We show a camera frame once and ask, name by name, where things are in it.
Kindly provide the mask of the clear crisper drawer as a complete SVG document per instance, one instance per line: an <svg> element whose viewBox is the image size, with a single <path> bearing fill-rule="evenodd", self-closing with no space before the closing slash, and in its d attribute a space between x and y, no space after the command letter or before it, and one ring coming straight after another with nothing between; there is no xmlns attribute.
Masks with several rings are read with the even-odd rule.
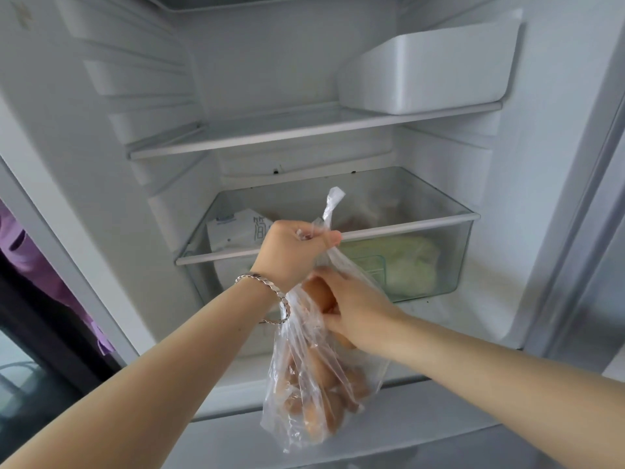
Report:
<svg viewBox="0 0 625 469"><path fill-rule="evenodd" d="M472 225L479 215L402 167L278 182L219 193L176 259L191 277L201 298L210 300L223 287L213 261L254 255L258 249L211 252L207 223L244 209L276 220L313 222L323 217L326 197L334 187L344 193L331 217L340 243L381 236L426 237L439 248L436 290L425 297L457 288Z"/></svg>

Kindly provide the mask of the person's left hand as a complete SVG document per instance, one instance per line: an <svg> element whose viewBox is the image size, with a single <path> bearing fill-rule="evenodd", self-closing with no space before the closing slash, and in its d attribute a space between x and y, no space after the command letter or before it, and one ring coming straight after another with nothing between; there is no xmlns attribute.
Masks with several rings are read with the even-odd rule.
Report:
<svg viewBox="0 0 625 469"><path fill-rule="evenodd" d="M325 253L295 256L293 222L304 221L278 220L272 224L251 268L252 273L268 279L283 293L304 281L316 266L318 257Z"/></svg>

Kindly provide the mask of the white plastic tray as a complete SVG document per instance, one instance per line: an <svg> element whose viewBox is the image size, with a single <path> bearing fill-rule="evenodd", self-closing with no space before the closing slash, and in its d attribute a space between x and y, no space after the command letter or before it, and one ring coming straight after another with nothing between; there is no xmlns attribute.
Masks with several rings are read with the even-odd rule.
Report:
<svg viewBox="0 0 625 469"><path fill-rule="evenodd" d="M339 70L339 103L399 116L499 101L520 25L504 19L396 36Z"/></svg>

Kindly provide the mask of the brown egg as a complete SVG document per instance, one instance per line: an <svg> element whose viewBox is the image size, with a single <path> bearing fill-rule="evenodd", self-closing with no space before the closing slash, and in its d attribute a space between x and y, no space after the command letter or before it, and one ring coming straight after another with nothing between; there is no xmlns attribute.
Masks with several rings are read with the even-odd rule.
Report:
<svg viewBox="0 0 625 469"><path fill-rule="evenodd" d="M310 277L301 286L322 314L336 314L337 300L330 287L321 277Z"/></svg>

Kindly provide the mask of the glass refrigerator shelf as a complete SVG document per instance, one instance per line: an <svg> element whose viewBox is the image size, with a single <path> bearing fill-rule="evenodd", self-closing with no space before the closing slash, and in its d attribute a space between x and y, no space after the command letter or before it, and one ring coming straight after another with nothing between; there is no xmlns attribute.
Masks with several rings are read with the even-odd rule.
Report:
<svg viewBox="0 0 625 469"><path fill-rule="evenodd" d="M140 161L190 152L402 125L442 117L480 114L498 111L502 107L503 102L496 101L417 114L391 115L349 109L339 106L337 102L326 102L309 107L207 122L172 139L136 144L129 150L128 158L131 161Z"/></svg>

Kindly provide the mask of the white refrigerator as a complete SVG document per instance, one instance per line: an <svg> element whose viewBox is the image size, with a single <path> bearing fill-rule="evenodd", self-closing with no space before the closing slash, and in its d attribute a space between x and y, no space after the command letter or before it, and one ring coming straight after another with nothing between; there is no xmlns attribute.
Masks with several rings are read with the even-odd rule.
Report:
<svg viewBox="0 0 625 469"><path fill-rule="evenodd" d="M501 110L128 158L341 106L357 56L504 19ZM399 305L524 351L623 93L625 0L0 0L0 197L127 364L206 302L175 262L219 193L402 167L479 218L457 288Z"/></svg>

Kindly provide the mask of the purple cloth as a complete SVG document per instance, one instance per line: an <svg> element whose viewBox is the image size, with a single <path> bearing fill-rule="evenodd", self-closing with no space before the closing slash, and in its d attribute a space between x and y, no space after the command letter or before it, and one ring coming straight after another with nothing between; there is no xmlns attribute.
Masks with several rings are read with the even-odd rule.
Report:
<svg viewBox="0 0 625 469"><path fill-rule="evenodd" d="M50 298L69 307L96 337L99 351L113 354L115 348L91 315L83 308L57 274L26 229L0 199L0 251L22 276Z"/></svg>

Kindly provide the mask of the black appliance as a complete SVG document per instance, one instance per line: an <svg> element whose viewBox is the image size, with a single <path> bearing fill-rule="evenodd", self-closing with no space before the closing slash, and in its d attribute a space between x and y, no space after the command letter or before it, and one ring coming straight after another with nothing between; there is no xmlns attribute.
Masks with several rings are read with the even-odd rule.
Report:
<svg viewBox="0 0 625 469"><path fill-rule="evenodd" d="M0 252L0 463L121 368Z"/></svg>

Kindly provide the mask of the person's right hand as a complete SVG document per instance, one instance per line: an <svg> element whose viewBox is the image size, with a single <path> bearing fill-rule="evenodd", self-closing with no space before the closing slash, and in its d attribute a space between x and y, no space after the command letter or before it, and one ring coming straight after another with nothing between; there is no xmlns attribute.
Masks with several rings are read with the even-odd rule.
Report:
<svg viewBox="0 0 625 469"><path fill-rule="evenodd" d="M383 293L363 281L345 273L340 274L357 283L357 328L355 332L332 332L343 335L360 350L385 356L393 325L401 321L401 310Z"/></svg>

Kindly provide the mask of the white food packet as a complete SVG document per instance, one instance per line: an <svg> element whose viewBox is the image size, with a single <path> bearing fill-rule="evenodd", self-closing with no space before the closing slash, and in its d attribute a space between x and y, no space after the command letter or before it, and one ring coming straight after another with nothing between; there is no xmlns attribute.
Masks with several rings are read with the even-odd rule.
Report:
<svg viewBox="0 0 625 469"><path fill-rule="evenodd" d="M207 223L211 252L258 249L273 221L252 209L244 209ZM220 285L228 289L239 277L248 273L256 256L247 255L213 261Z"/></svg>

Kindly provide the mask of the clear plastic bag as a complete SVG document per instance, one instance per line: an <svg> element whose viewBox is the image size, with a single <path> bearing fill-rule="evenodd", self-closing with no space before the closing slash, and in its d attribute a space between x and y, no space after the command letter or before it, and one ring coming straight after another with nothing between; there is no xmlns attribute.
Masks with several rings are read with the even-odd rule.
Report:
<svg viewBox="0 0 625 469"><path fill-rule="evenodd" d="M357 349L328 330L325 315L339 315L327 283L313 275L287 295L278 326L261 426L285 453L320 445L350 414L364 411L379 392L389 360Z"/></svg>

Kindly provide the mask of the white refrigerator door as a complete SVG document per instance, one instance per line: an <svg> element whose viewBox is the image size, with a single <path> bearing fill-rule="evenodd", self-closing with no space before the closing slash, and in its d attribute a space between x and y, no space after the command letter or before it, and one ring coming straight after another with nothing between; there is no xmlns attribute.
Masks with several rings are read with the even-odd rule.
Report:
<svg viewBox="0 0 625 469"><path fill-rule="evenodd" d="M524 350L625 383L625 93Z"/></svg>

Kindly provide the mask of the green cabbage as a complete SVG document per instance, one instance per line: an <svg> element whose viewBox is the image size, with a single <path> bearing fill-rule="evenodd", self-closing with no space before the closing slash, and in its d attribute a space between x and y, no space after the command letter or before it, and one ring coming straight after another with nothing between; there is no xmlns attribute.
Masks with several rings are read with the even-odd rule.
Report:
<svg viewBox="0 0 625 469"><path fill-rule="evenodd" d="M436 290L440 250L426 237L381 236L343 243L340 250L392 301L422 298Z"/></svg>

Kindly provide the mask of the person's left forearm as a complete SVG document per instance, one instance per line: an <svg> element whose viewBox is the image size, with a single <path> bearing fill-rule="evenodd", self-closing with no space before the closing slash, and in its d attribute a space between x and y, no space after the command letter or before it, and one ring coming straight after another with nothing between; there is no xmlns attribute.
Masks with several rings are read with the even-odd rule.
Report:
<svg viewBox="0 0 625 469"><path fill-rule="evenodd" d="M0 469L160 469L277 293L243 277L36 434Z"/></svg>

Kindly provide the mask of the person's right forearm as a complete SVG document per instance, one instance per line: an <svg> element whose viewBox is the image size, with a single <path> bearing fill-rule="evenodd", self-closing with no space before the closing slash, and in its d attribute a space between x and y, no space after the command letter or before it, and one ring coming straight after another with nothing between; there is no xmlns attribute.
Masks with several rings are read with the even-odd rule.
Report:
<svg viewBox="0 0 625 469"><path fill-rule="evenodd" d="M361 346L425 375L568 469L625 469L625 383L410 316Z"/></svg>

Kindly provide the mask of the pile of bagged eggs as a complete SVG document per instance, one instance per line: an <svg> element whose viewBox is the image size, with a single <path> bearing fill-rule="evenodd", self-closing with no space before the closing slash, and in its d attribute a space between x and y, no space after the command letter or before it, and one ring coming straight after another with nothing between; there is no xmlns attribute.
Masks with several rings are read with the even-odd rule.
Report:
<svg viewBox="0 0 625 469"><path fill-rule="evenodd" d="M320 443L336 434L346 413L373 394L362 366L342 361L326 342L280 336L264 403L265 426L289 444Z"/></svg>

